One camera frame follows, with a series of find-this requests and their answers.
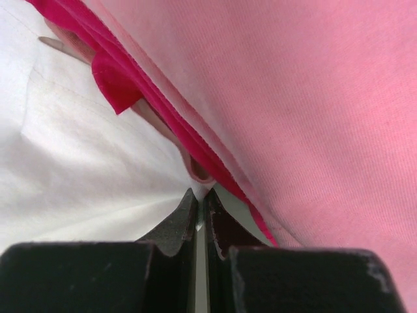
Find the white and green t-shirt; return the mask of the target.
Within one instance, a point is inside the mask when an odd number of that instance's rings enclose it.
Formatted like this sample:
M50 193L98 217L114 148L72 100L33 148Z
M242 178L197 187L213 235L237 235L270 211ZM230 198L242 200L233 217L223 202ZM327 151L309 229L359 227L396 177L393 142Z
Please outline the white and green t-shirt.
M88 65L25 1L1 2L1 249L30 241L127 241L192 189L179 150L134 112L113 112Z

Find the red t-shirt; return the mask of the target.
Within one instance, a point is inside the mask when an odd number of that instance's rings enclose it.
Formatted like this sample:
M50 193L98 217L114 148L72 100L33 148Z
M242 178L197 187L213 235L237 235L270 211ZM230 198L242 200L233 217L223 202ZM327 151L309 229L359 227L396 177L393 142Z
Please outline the red t-shirt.
M248 205L265 237L276 240L260 213L202 137L174 110L103 22L82 1L31 1L63 44L91 66L94 80L115 113L135 111L177 146L191 178L221 183Z

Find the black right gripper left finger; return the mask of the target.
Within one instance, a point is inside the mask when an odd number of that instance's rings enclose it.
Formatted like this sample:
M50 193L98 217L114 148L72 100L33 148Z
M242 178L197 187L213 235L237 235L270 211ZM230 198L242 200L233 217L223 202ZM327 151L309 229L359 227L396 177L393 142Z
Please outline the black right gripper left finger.
M197 209L188 190L136 241L12 245L1 255L1 311L191 312Z

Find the pink t-shirt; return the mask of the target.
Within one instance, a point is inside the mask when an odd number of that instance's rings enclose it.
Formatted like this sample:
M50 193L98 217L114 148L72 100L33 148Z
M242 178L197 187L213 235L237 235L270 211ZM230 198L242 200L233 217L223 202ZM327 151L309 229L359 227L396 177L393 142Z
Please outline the pink t-shirt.
M87 1L281 246L364 248L416 311L415 1Z

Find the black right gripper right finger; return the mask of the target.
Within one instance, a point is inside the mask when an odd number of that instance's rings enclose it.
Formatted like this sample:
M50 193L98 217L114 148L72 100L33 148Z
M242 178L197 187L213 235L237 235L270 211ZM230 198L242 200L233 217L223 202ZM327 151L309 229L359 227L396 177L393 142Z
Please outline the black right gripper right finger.
M382 260L362 249L276 248L211 191L203 202L211 312L404 312Z

